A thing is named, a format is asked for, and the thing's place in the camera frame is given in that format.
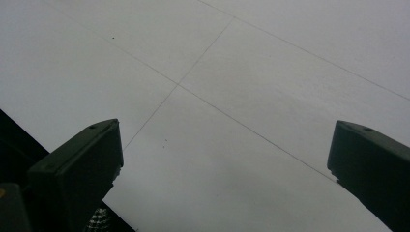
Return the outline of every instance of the white floor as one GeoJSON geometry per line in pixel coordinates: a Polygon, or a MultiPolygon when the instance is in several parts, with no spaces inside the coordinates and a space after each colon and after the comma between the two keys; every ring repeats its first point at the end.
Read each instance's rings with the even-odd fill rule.
{"type": "Polygon", "coordinates": [[[0,0],[0,107],[52,151],[120,120],[139,231],[389,231],[336,120],[410,145],[410,2],[0,0]]]}

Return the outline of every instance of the white tile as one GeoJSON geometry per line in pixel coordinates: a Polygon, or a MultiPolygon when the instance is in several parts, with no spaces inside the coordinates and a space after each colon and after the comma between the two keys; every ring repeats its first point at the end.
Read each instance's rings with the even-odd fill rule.
{"type": "Polygon", "coordinates": [[[238,20],[182,86],[330,177],[336,120],[410,145],[410,101],[238,20]]]}
{"type": "Polygon", "coordinates": [[[14,1],[14,0],[2,0],[0,2],[0,11],[3,13],[7,10],[7,8],[9,8],[9,7],[11,7],[15,4],[17,4],[17,2],[14,1]]]}
{"type": "Polygon", "coordinates": [[[0,107],[49,151],[110,118],[125,146],[175,87],[41,1],[0,13],[0,107]]]}
{"type": "Polygon", "coordinates": [[[177,87],[106,202],[140,231],[388,231],[345,189],[177,87]]]}
{"type": "Polygon", "coordinates": [[[410,99],[407,0],[202,0],[410,99]]]}
{"type": "Polygon", "coordinates": [[[46,1],[176,82],[231,19],[195,0],[46,1]]]}

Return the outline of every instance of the floor tile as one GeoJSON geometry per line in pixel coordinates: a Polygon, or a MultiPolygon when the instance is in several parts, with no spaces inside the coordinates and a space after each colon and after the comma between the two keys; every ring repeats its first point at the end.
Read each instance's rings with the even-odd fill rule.
{"type": "Polygon", "coordinates": [[[336,183],[177,87],[105,201],[140,231],[388,231],[336,183]]]}
{"type": "Polygon", "coordinates": [[[336,120],[410,144],[410,101],[238,20],[182,86],[329,177],[336,120]]]}
{"type": "Polygon", "coordinates": [[[410,99],[410,2],[201,0],[410,99]]]}
{"type": "Polygon", "coordinates": [[[179,82],[231,16],[195,0],[46,0],[179,82]]]}
{"type": "Polygon", "coordinates": [[[2,0],[2,1],[0,2],[1,11],[4,12],[4,11],[7,10],[7,8],[9,8],[9,7],[11,7],[11,6],[15,5],[15,4],[17,4],[17,2],[16,2],[16,1],[13,1],[13,0],[2,0]]]}
{"type": "Polygon", "coordinates": [[[110,118],[125,146],[175,87],[41,1],[0,12],[0,107],[49,151],[110,118]]]}

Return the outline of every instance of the black object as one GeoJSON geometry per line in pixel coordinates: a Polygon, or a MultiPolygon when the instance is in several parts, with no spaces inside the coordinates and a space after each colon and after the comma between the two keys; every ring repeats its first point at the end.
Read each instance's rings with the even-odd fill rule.
{"type": "Polygon", "coordinates": [[[122,166],[116,119],[88,127],[48,154],[0,110],[0,231],[83,231],[99,207],[109,212],[111,231],[133,231],[102,202],[122,166]]]}
{"type": "Polygon", "coordinates": [[[97,123],[28,170],[36,195],[62,225],[81,231],[123,166],[119,123],[97,123]]]}
{"type": "Polygon", "coordinates": [[[328,168],[393,231],[410,231],[410,148],[367,127],[337,121],[328,168]]]}
{"type": "Polygon", "coordinates": [[[19,185],[0,184],[0,216],[0,231],[31,231],[19,185]]]}

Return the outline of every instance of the grout line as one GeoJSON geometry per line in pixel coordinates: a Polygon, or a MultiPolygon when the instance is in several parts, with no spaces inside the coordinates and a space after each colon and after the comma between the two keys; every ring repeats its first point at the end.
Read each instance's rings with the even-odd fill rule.
{"type": "Polygon", "coordinates": [[[88,26],[82,24],[81,22],[75,20],[75,18],[71,17],[68,14],[65,14],[63,11],[55,8],[53,5],[51,5],[50,3],[48,3],[47,1],[44,1],[44,3],[46,3],[50,8],[52,8],[53,10],[59,12],[60,14],[62,14],[63,16],[67,17],[69,20],[71,20],[72,22],[78,24],[79,26],[81,26],[82,28],[84,28],[85,30],[91,32],[92,34],[94,34],[95,36],[97,36],[100,39],[103,39],[104,41],[108,42],[109,44],[113,45],[114,47],[116,47],[117,49],[121,50],[122,52],[126,53],[127,55],[131,56],[131,58],[133,58],[134,60],[138,61],[139,63],[147,66],[148,68],[150,68],[151,70],[153,70],[154,72],[160,74],[161,76],[165,77],[166,79],[172,81],[175,84],[178,84],[176,81],[172,80],[171,78],[169,78],[168,76],[166,76],[165,74],[163,74],[162,72],[156,70],[154,67],[150,66],[149,64],[147,64],[146,62],[142,61],[141,59],[139,59],[138,57],[132,55],[130,52],[126,51],[124,48],[122,48],[121,46],[117,45],[116,43],[112,42],[109,39],[104,38],[103,36],[101,36],[99,33],[97,33],[96,31],[92,30],[91,28],[89,28],[88,26]]]}
{"type": "Polygon", "coordinates": [[[267,142],[269,142],[270,144],[274,145],[275,147],[279,148],[281,151],[283,151],[284,153],[286,153],[287,155],[289,155],[290,157],[292,157],[293,159],[301,162],[302,164],[304,164],[305,166],[307,166],[308,168],[312,169],[313,171],[317,172],[318,174],[322,175],[323,177],[327,178],[328,180],[332,181],[333,183],[335,183],[334,180],[332,180],[332,178],[326,176],[325,174],[323,174],[322,172],[320,172],[319,170],[317,170],[316,168],[310,166],[308,163],[304,162],[303,160],[295,157],[294,155],[292,155],[290,152],[286,151],[285,149],[281,148],[279,145],[277,145],[276,143],[272,142],[271,140],[269,140],[268,138],[266,138],[265,136],[261,135],[260,133],[256,132],[255,130],[252,130],[251,128],[247,127],[246,125],[244,125],[243,123],[241,123],[240,121],[236,120],[235,118],[233,118],[232,116],[230,116],[229,114],[223,112],[222,110],[220,110],[219,108],[217,108],[216,106],[210,104],[209,102],[205,101],[204,99],[202,99],[201,97],[197,96],[195,93],[193,93],[191,90],[185,88],[184,86],[180,86],[181,88],[185,89],[186,91],[188,91],[189,93],[193,94],[194,96],[196,96],[197,98],[201,99],[203,102],[209,104],[210,106],[212,106],[214,109],[216,109],[217,111],[221,112],[222,114],[224,114],[225,116],[227,116],[228,118],[232,119],[233,121],[235,121],[236,123],[240,124],[242,127],[252,131],[253,133],[255,133],[256,135],[258,135],[259,137],[265,139],[267,142]]]}
{"type": "Polygon", "coordinates": [[[171,94],[174,92],[174,90],[178,87],[179,85],[175,85],[175,87],[172,89],[172,91],[166,96],[166,98],[161,102],[160,106],[157,107],[157,109],[151,114],[151,116],[145,121],[145,123],[142,125],[142,127],[136,132],[136,134],[132,137],[130,142],[124,147],[123,152],[127,149],[127,147],[133,142],[133,140],[136,138],[136,136],[139,134],[140,131],[142,131],[143,128],[145,128],[145,125],[151,120],[151,118],[157,113],[157,111],[161,108],[161,106],[166,102],[166,100],[171,96],[171,94]]]}
{"type": "Polygon", "coordinates": [[[326,58],[323,58],[323,57],[321,57],[321,56],[319,56],[319,55],[316,55],[316,54],[314,54],[314,53],[312,53],[312,52],[310,52],[310,51],[308,51],[308,50],[302,48],[301,46],[298,46],[298,45],[296,45],[296,44],[294,44],[294,43],[291,43],[291,42],[287,41],[287,40],[284,39],[284,38],[281,38],[281,37],[279,37],[279,36],[277,36],[277,35],[275,35],[275,34],[273,34],[273,33],[271,33],[271,32],[268,32],[267,30],[264,30],[264,29],[262,29],[262,28],[260,28],[260,27],[258,27],[258,26],[256,26],[256,25],[250,23],[250,22],[245,21],[244,19],[241,19],[241,18],[239,18],[239,17],[237,17],[237,16],[235,16],[235,15],[233,15],[233,14],[230,14],[230,13],[228,13],[228,12],[226,12],[226,11],[223,11],[223,10],[221,10],[221,9],[218,9],[218,8],[212,6],[212,5],[209,4],[209,3],[203,2],[202,0],[196,0],[196,1],[201,2],[201,3],[203,3],[204,5],[207,5],[207,6],[211,7],[211,8],[214,8],[215,10],[220,11],[220,12],[222,12],[222,13],[225,13],[225,14],[227,14],[227,15],[231,15],[231,16],[233,16],[234,18],[238,19],[239,21],[242,21],[242,22],[244,22],[245,24],[247,24],[247,25],[249,25],[249,26],[251,26],[251,27],[254,27],[254,28],[256,28],[256,29],[258,29],[258,30],[260,30],[260,31],[262,31],[262,32],[264,32],[264,33],[266,33],[266,34],[272,36],[272,37],[275,37],[275,38],[277,38],[278,40],[280,40],[280,41],[282,41],[282,42],[285,42],[285,43],[290,44],[290,45],[292,45],[292,46],[294,46],[294,47],[297,47],[297,48],[301,49],[302,51],[304,51],[304,52],[306,52],[306,53],[308,53],[308,54],[310,54],[310,55],[312,55],[312,56],[314,56],[314,57],[316,57],[316,58],[318,58],[318,59],[320,59],[320,60],[322,60],[322,61],[325,61],[325,62],[328,63],[328,64],[331,64],[331,65],[333,65],[333,66],[335,66],[335,67],[337,67],[337,68],[340,68],[340,69],[342,69],[342,70],[344,70],[344,71],[346,71],[346,72],[348,72],[348,73],[351,73],[351,74],[355,75],[356,77],[358,77],[358,78],[360,78],[360,79],[363,79],[364,81],[367,81],[367,82],[370,83],[370,84],[373,84],[373,85],[375,85],[375,86],[377,86],[377,87],[379,87],[379,88],[381,88],[381,89],[383,89],[383,90],[386,90],[386,91],[388,91],[388,92],[390,92],[390,93],[392,93],[392,94],[394,94],[394,95],[397,95],[397,96],[399,96],[399,97],[401,97],[401,98],[404,98],[404,99],[410,101],[410,98],[405,97],[404,95],[401,95],[400,93],[397,93],[397,92],[395,92],[395,91],[393,91],[393,90],[390,90],[390,89],[388,89],[388,88],[386,88],[386,87],[384,87],[384,86],[382,86],[382,85],[380,85],[380,84],[377,84],[376,82],[374,82],[374,81],[372,81],[372,80],[369,80],[369,79],[367,79],[367,78],[365,78],[365,77],[363,77],[363,76],[361,76],[361,75],[359,75],[359,74],[357,74],[357,73],[355,73],[355,72],[352,72],[352,71],[350,71],[350,70],[347,70],[346,68],[344,68],[344,67],[342,67],[342,66],[340,66],[340,65],[338,65],[338,64],[336,64],[336,63],[334,63],[334,62],[332,62],[332,61],[330,61],[330,60],[327,60],[326,58]]]}
{"type": "Polygon", "coordinates": [[[228,28],[228,26],[232,23],[233,19],[235,17],[232,16],[232,18],[229,20],[228,24],[226,24],[226,26],[223,28],[223,30],[220,32],[220,34],[217,36],[216,39],[214,39],[214,41],[205,49],[205,51],[202,53],[201,56],[199,56],[199,58],[196,60],[196,62],[192,65],[192,67],[190,67],[190,69],[187,71],[187,73],[184,75],[184,77],[182,77],[182,79],[178,82],[178,85],[180,85],[182,83],[182,81],[190,74],[190,72],[193,70],[193,68],[199,63],[199,61],[202,59],[202,57],[205,55],[205,53],[209,50],[209,48],[211,48],[211,46],[214,45],[214,43],[220,38],[220,36],[223,34],[223,32],[226,30],[226,28],[228,28]]]}
{"type": "Polygon", "coordinates": [[[227,15],[231,15],[231,16],[233,16],[233,17],[236,17],[235,15],[232,15],[232,14],[226,12],[226,11],[223,11],[223,10],[221,10],[221,9],[218,9],[218,8],[212,6],[211,4],[206,3],[206,2],[204,2],[204,1],[202,1],[202,0],[196,0],[196,1],[198,1],[198,2],[200,2],[200,3],[202,3],[202,4],[206,5],[206,6],[208,6],[208,7],[210,7],[210,8],[214,8],[214,9],[217,10],[217,11],[220,11],[220,12],[225,13],[225,14],[227,14],[227,15]]]}

